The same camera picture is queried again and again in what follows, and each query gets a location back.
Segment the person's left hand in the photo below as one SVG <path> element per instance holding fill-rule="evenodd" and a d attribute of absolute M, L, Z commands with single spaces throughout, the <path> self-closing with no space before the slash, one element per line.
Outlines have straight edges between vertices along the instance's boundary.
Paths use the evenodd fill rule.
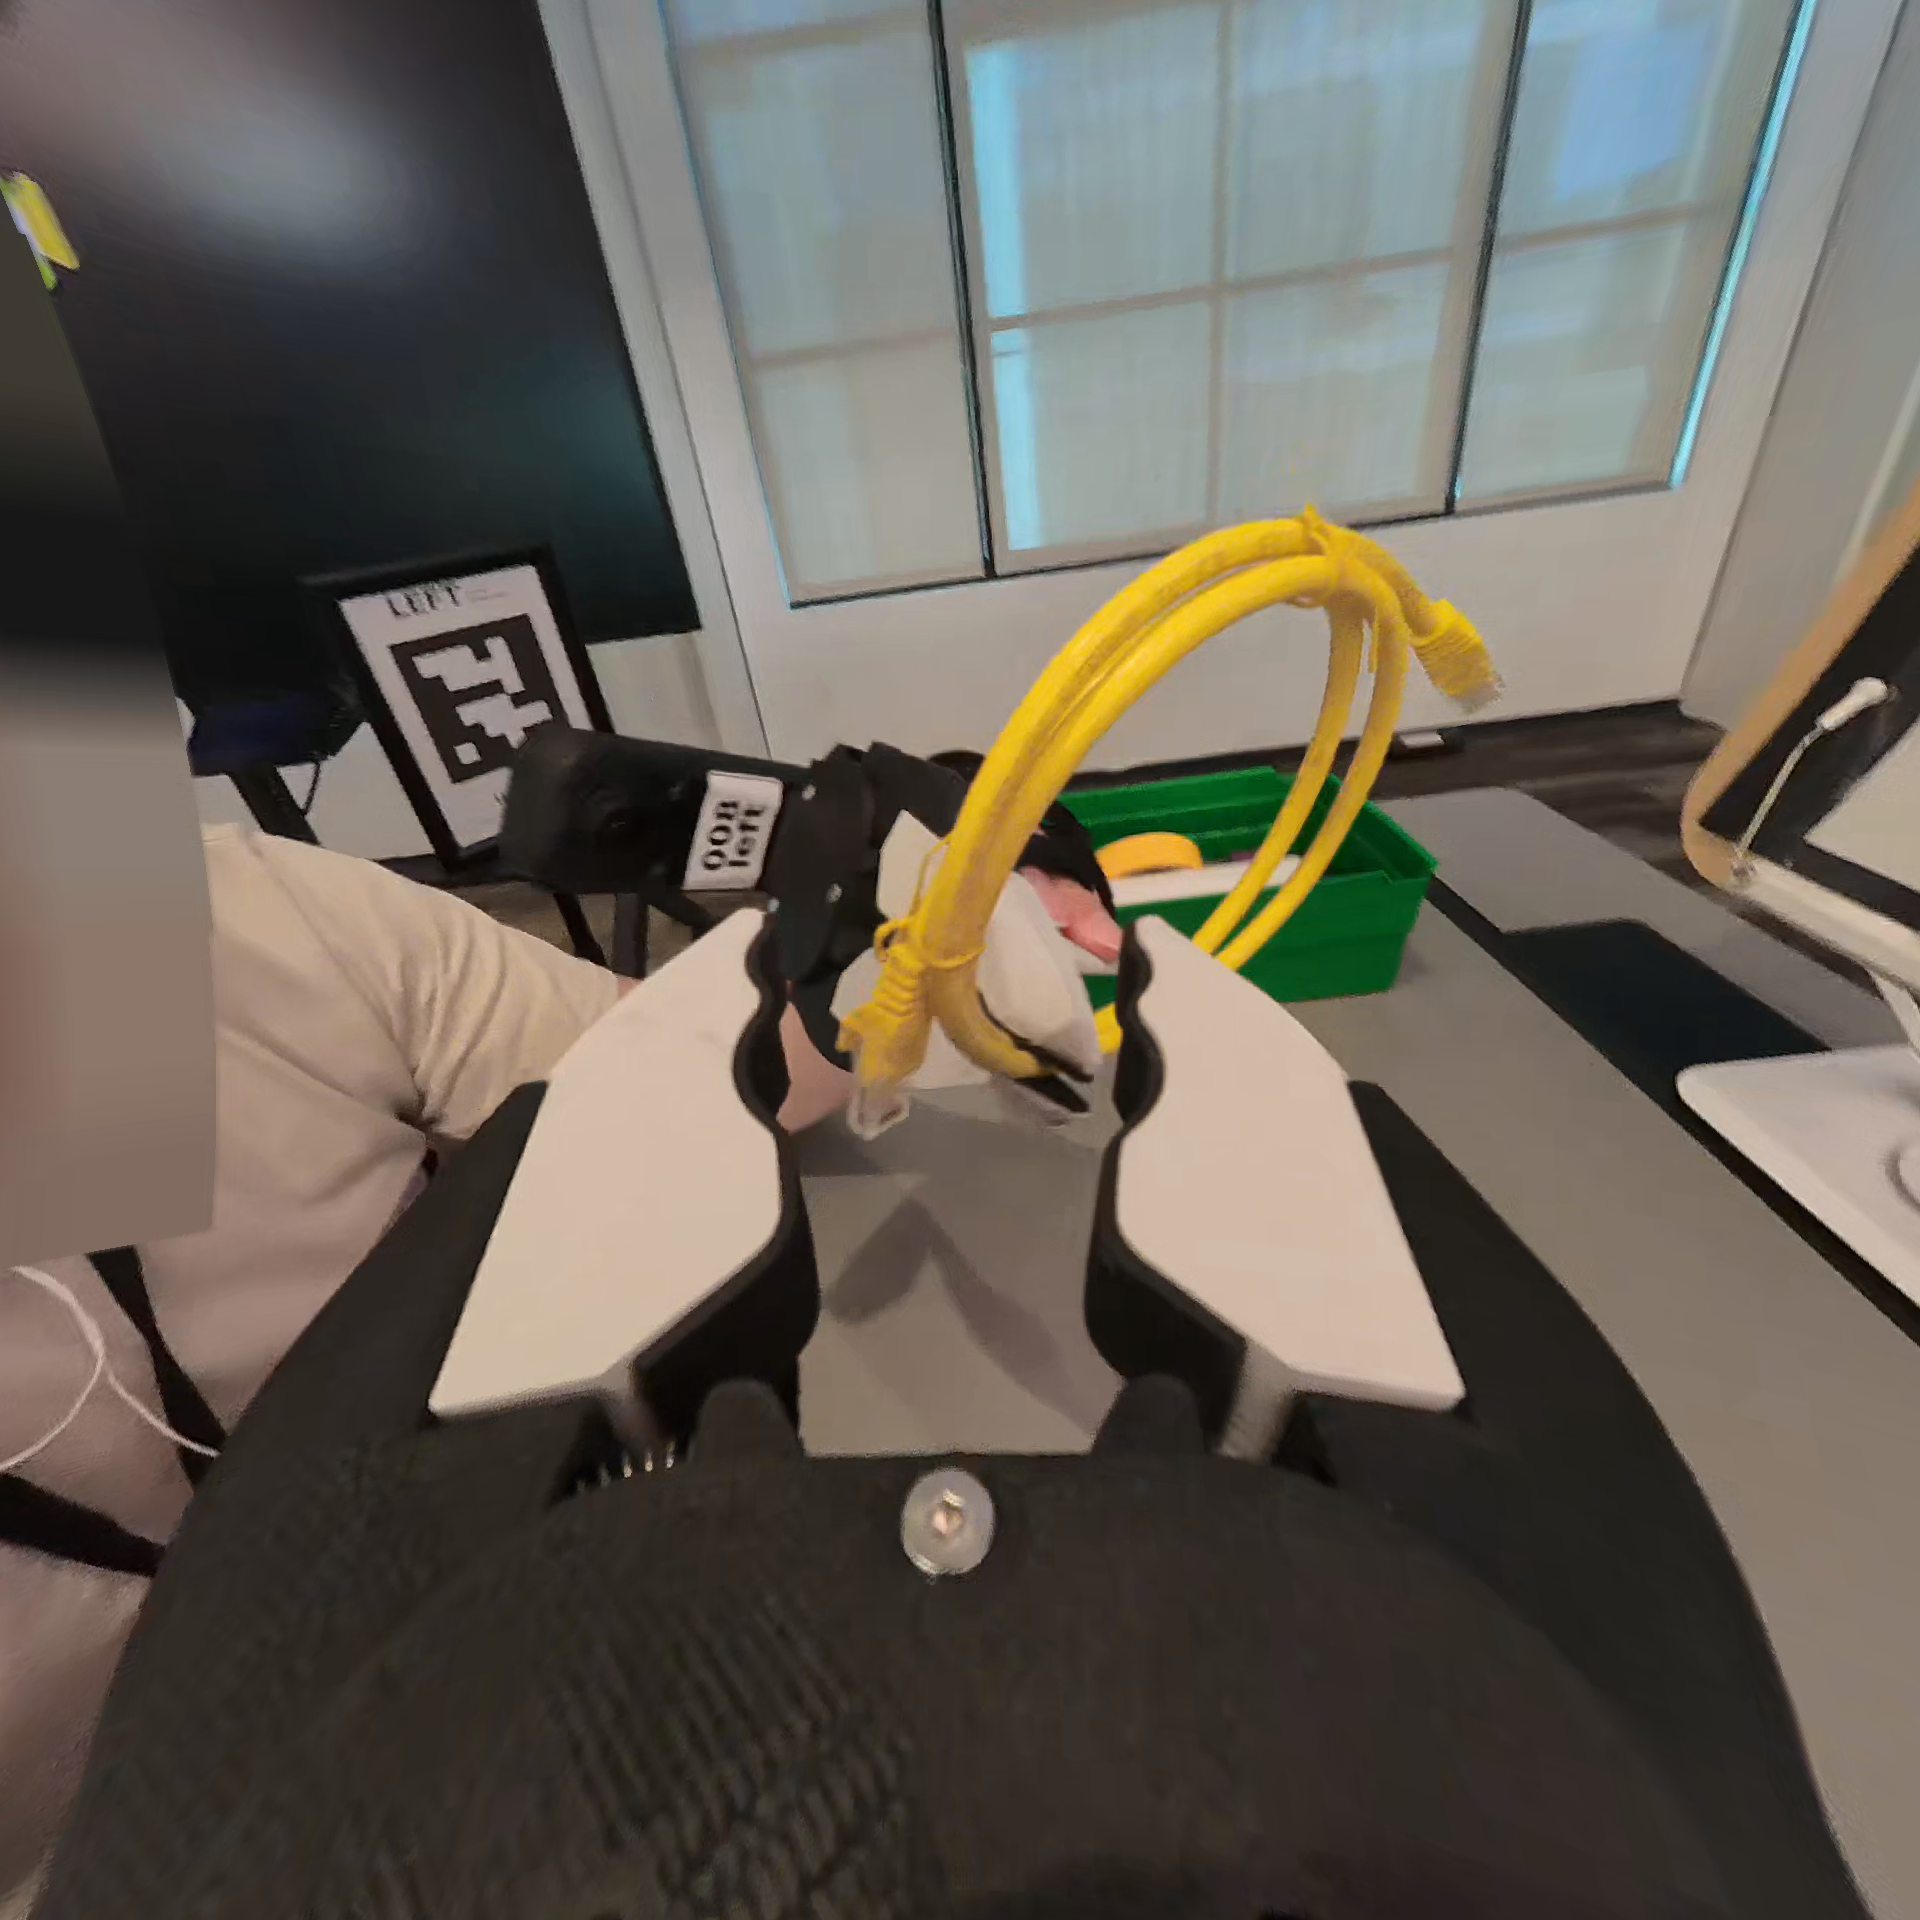
<path fill-rule="evenodd" d="M 827 1116 L 848 1110 L 855 1072 L 814 1045 L 794 1001 L 780 1011 L 780 1053 L 787 1072 L 787 1090 L 776 1110 L 780 1129 L 803 1134 Z"/>

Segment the green plastic bin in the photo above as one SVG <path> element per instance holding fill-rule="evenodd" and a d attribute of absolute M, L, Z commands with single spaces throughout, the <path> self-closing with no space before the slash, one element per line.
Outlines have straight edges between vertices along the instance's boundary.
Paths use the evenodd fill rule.
<path fill-rule="evenodd" d="M 1206 864 L 1258 849 L 1289 802 L 1294 775 L 1277 767 L 1228 767 L 1164 782 L 1126 782 L 1066 794 L 1066 810 L 1094 846 L 1125 835 L 1174 829 L 1202 846 Z M 1381 803 L 1363 803 L 1305 902 L 1242 960 L 1242 978 L 1277 1001 L 1381 995 L 1398 978 L 1402 942 L 1426 910 L 1433 854 Z M 1197 942 L 1214 911 L 1164 902 L 1113 911 L 1118 924 L 1157 918 Z"/>

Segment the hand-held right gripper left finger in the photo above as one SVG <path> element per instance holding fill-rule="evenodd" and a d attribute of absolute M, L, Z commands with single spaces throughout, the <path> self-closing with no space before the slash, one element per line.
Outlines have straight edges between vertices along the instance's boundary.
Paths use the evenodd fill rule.
<path fill-rule="evenodd" d="M 430 1387 L 442 1418 L 606 1398 L 692 1418 L 726 1378 L 794 1387 L 814 1236 L 776 1125 L 774 920 L 738 910 L 553 1071 Z"/>

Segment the white flat box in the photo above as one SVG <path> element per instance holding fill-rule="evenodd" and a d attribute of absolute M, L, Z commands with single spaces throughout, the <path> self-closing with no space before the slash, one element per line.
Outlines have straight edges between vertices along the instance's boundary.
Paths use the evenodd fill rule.
<path fill-rule="evenodd" d="M 1113 911 L 1147 911 L 1164 902 L 1191 902 L 1197 901 L 1197 911 L 1214 911 L 1220 901 L 1228 901 L 1256 860 L 1231 860 L 1231 864 L 1202 864 L 1202 868 L 1174 868 L 1174 872 L 1142 872 L 1142 876 L 1113 876 L 1110 878 L 1110 901 Z"/>

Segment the glass window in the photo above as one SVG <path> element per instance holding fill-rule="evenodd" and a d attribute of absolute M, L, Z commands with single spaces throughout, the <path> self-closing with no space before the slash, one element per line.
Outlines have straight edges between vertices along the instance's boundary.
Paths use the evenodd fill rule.
<path fill-rule="evenodd" d="M 784 603 L 1681 484 L 1807 23 L 662 3 Z"/>

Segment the large black screen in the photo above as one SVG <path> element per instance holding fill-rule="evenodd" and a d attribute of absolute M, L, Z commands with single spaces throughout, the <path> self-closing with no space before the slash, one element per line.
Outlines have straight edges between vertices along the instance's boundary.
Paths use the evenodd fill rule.
<path fill-rule="evenodd" d="M 343 676 L 316 575 L 547 543 L 583 641 L 696 627 L 538 3 L 5 3 L 0 76 L 188 706 Z"/>

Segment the grey desk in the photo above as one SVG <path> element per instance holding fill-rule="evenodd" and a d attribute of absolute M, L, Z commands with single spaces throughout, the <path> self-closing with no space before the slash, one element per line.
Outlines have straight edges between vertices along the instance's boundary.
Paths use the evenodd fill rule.
<path fill-rule="evenodd" d="M 1915 1917 L 1920 1363 L 1880 1295 L 1637 1090 L 1428 897 L 1398 982 L 1301 1019 L 1577 1295 L 1741 1564 L 1875 1917 Z M 1082 1323 L 1106 1080 L 1046 1122 L 939 1090 L 877 1144 L 803 1134 L 827 1282 L 817 1454 L 1077 1454 L 1113 1398 Z"/>

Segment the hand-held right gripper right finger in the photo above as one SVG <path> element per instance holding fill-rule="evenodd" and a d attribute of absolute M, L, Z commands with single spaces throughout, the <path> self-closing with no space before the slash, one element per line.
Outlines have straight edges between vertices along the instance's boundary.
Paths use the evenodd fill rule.
<path fill-rule="evenodd" d="M 1175 1378 L 1222 1458 L 1272 1458 L 1301 1395 L 1452 1410 L 1462 1365 L 1325 1045 L 1159 918 L 1126 928 L 1113 1019 L 1099 1359 Z"/>

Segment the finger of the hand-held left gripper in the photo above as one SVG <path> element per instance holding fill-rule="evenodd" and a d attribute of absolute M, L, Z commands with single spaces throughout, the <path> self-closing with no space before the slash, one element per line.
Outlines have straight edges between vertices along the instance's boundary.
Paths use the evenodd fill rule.
<path fill-rule="evenodd" d="M 939 864 L 940 864 L 940 839 L 917 819 L 898 819 L 877 860 L 877 920 L 886 924 L 912 911 Z M 870 999 L 877 982 L 878 982 L 878 949 L 870 936 L 869 949 L 844 970 L 830 995 L 830 1017 L 836 1019 L 855 1017 Z M 944 1030 L 927 1024 L 921 1071 L 904 1077 L 899 1090 L 892 1092 L 855 1090 L 848 1125 L 849 1134 L 884 1134 L 907 1116 L 917 1092 L 960 1090 L 960 1086 L 983 1086 L 983 1071 L 974 1071 L 944 1040 Z"/>
<path fill-rule="evenodd" d="M 1102 1064 L 1092 989 L 1077 949 L 1022 876 L 1010 876 L 996 901 L 974 989 L 998 1038 L 983 1064 L 996 1090 L 1037 1120 L 1092 1116 L 1092 1080 Z"/>

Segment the black white marker sign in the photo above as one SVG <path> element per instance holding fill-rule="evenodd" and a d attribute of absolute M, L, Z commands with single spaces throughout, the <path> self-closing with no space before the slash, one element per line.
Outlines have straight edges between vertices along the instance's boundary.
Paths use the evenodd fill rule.
<path fill-rule="evenodd" d="M 300 575 L 299 592 L 446 872 L 494 854 L 538 730 L 612 730 L 550 543 Z"/>

